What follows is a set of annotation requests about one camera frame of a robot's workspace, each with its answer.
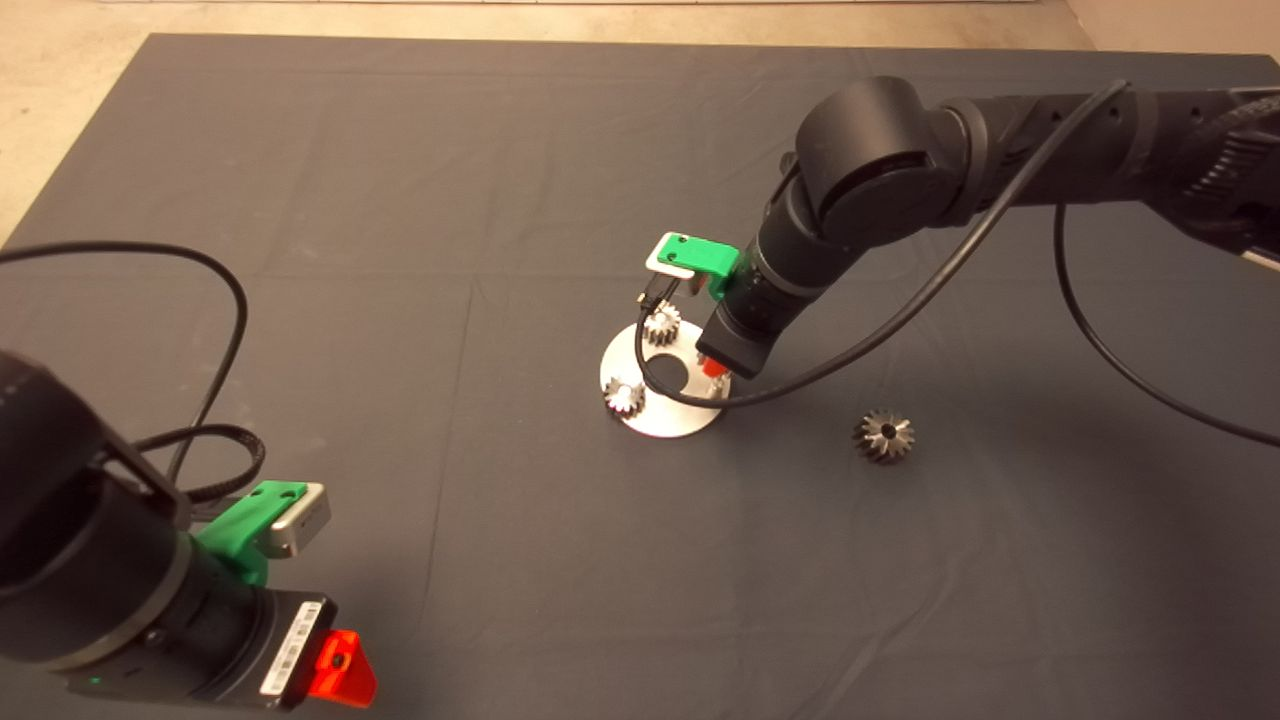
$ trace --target gear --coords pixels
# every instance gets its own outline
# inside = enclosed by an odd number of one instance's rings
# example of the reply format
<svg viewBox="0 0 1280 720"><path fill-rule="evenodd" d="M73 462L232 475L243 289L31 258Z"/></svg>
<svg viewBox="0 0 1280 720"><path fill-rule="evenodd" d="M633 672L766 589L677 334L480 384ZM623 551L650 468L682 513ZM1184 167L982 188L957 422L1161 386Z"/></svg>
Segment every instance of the gear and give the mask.
<svg viewBox="0 0 1280 720"><path fill-rule="evenodd" d="M858 427L858 445L876 462L901 460L915 445L915 429L906 418L888 410L873 410Z"/></svg>
<svg viewBox="0 0 1280 720"><path fill-rule="evenodd" d="M604 405L623 420L635 418L644 410L644 383L625 383L618 378L609 378L609 384L604 386Z"/></svg>
<svg viewBox="0 0 1280 720"><path fill-rule="evenodd" d="M644 320L644 338L653 345L671 345L680 334L680 310L663 300L658 309Z"/></svg>

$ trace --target dark gray table cloth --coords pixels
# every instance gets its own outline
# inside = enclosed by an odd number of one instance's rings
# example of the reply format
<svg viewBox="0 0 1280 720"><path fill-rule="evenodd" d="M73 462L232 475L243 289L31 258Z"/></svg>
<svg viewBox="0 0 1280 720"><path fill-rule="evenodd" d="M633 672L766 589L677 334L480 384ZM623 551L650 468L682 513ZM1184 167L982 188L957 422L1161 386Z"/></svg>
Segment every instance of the dark gray table cloth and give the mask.
<svg viewBox="0 0 1280 720"><path fill-rule="evenodd" d="M744 243L808 109L878 73L929 102L1280 82L1247 56L156 36L10 245L179 242L246 281L212 419L266 438L266 475L329 487L330 527L273 585L362 632L367 717L1276 716L1280 457L1103 365L1047 210L806 392L675 442L604 415L599 355L658 234ZM1280 428L1280 278L1139 206L1070 224L1124 357ZM769 378L877 325L959 237L869 254ZM6 268L0 304L0 346L131 437L188 419L230 315L200 269L150 259ZM878 406L919 428L905 464L854 451ZM238 462L204 447L187 482ZM0 691L6 717L228 716L12 665Z"/></svg>

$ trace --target white circular base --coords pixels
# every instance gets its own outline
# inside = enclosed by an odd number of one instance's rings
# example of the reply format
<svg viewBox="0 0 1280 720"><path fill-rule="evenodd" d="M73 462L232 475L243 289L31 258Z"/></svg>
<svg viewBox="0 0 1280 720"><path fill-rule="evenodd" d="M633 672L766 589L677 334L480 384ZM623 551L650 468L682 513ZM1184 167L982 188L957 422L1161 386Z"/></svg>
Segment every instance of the white circular base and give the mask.
<svg viewBox="0 0 1280 720"><path fill-rule="evenodd" d="M635 356L635 325L627 325L613 338L600 359L600 391L609 384L611 378L618 378L627 384L644 382ZM698 338L703 329L692 323L680 323L680 334L662 347L649 341L644 343L644 359L653 360L659 355L671 355L685 365L689 380L681 392L696 397L728 397L730 377L708 378L698 365ZM645 388L644 410L631 418L620 418L628 428L650 437L685 437L705 428L721 414L719 410L694 407L658 395L653 388Z"/></svg>

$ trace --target red connector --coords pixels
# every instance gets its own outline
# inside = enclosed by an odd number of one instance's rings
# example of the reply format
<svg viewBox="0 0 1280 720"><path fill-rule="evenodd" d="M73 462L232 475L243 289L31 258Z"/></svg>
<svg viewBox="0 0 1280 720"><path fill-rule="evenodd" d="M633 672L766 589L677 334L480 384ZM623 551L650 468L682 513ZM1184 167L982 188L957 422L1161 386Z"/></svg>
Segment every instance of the red connector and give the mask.
<svg viewBox="0 0 1280 720"><path fill-rule="evenodd" d="M376 692L378 678L360 647L360 635L352 630L330 630L316 657L316 676L307 694L352 707L369 707Z"/></svg>

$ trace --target white label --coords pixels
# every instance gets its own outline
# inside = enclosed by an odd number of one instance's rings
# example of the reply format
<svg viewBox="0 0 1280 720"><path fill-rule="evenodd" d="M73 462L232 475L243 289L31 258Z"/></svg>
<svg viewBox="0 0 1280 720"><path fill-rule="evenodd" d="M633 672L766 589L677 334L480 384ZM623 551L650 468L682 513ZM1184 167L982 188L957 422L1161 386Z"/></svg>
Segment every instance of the white label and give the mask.
<svg viewBox="0 0 1280 720"><path fill-rule="evenodd" d="M293 666L298 662L298 656L302 655L302 648L307 644L307 637L311 635L311 628L315 628L316 618L320 616L323 606L315 601L307 601L298 606L298 614L293 616L293 624L289 625L289 634L284 635L280 650L275 653L275 660L271 661L271 669L266 671L266 679L259 688L260 693L278 696L284 692L284 687L289 684L289 675L293 674Z"/></svg>

